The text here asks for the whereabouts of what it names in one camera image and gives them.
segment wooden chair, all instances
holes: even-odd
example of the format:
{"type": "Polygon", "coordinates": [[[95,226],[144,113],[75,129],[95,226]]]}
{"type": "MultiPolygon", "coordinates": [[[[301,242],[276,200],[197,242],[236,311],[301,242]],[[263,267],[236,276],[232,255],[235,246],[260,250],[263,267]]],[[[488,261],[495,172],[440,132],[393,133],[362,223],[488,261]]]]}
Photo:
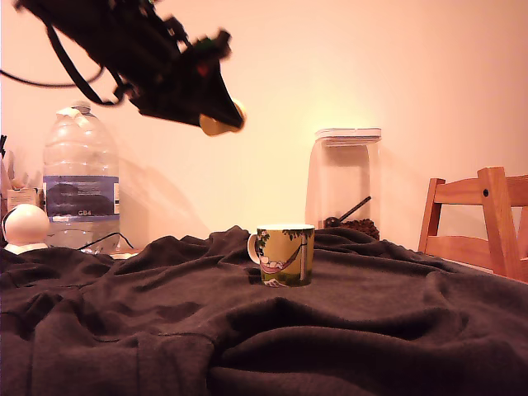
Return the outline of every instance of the wooden chair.
{"type": "Polygon", "coordinates": [[[528,175],[506,177],[503,167],[486,167],[474,179],[447,184],[442,179],[431,179],[418,250],[528,282],[528,175]],[[437,236],[444,204],[481,205],[488,240],[437,236]],[[518,235],[512,206],[523,208],[518,235]]]}

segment mug handle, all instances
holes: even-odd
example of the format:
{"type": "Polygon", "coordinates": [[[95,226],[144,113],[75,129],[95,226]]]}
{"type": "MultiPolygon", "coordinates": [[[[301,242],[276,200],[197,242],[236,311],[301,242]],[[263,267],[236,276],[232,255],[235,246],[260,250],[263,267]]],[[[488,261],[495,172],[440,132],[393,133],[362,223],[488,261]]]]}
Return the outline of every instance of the mug handle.
{"type": "Polygon", "coordinates": [[[256,242],[257,242],[257,235],[255,233],[252,233],[249,236],[249,239],[247,240],[247,253],[249,254],[249,258],[251,258],[253,262],[255,262],[256,264],[260,264],[261,260],[257,254],[256,242]]]}

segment tree illustration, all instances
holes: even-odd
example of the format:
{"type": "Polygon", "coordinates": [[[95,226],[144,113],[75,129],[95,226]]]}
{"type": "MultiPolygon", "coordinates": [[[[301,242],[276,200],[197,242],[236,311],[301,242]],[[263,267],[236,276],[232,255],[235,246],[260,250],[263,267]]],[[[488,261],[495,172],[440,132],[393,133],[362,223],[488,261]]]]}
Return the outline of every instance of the tree illustration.
{"type": "Polygon", "coordinates": [[[304,281],[308,277],[308,268],[306,263],[308,261],[308,239],[314,234],[314,229],[285,229],[282,231],[284,235],[290,236],[290,241],[294,238],[300,237],[300,280],[304,281]]]}
{"type": "Polygon", "coordinates": [[[266,246],[266,242],[269,238],[270,234],[265,229],[257,230],[257,246],[259,254],[264,254],[262,249],[266,246]]]}

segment ceramic mug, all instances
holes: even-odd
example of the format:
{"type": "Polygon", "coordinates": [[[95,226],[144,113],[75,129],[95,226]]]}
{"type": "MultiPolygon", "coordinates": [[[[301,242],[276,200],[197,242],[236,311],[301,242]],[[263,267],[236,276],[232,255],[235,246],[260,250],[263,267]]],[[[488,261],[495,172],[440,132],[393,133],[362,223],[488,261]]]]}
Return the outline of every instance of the ceramic mug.
{"type": "Polygon", "coordinates": [[[269,224],[257,227],[247,241],[250,258],[260,265],[264,285],[304,286],[312,280],[315,227],[269,224]]]}

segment cable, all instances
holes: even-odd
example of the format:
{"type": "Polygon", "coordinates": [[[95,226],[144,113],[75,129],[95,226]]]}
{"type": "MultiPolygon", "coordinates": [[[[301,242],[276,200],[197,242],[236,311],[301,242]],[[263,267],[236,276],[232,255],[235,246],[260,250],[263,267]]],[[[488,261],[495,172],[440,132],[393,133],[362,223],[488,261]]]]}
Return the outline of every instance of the cable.
{"type": "MultiPolygon", "coordinates": [[[[92,78],[87,80],[87,82],[88,83],[93,83],[94,81],[99,79],[100,76],[102,76],[104,71],[105,71],[105,68],[103,66],[101,66],[101,68],[99,69],[99,72],[97,72],[97,74],[95,76],[93,76],[92,78]]],[[[5,70],[1,70],[1,69],[0,69],[0,74],[2,76],[6,76],[6,77],[10,78],[11,80],[15,80],[15,81],[17,81],[19,83],[31,85],[33,87],[39,87],[39,88],[75,88],[75,87],[77,87],[77,84],[74,84],[74,83],[51,84],[51,83],[46,83],[46,82],[30,81],[30,80],[26,80],[24,78],[13,76],[12,74],[6,72],[5,70]]]]}
{"type": "Polygon", "coordinates": [[[99,238],[97,241],[93,241],[93,242],[90,242],[82,247],[80,247],[79,249],[77,250],[83,250],[83,249],[86,249],[88,248],[89,246],[91,245],[94,245],[96,243],[99,243],[100,241],[102,241],[103,239],[107,239],[109,237],[113,237],[114,235],[117,235],[119,234],[121,237],[123,237],[123,239],[128,243],[128,245],[130,246],[131,249],[133,249],[134,247],[130,244],[129,240],[126,238],[125,235],[123,235],[122,233],[109,233],[108,235],[106,235],[105,237],[102,237],[102,238],[99,238]]]}

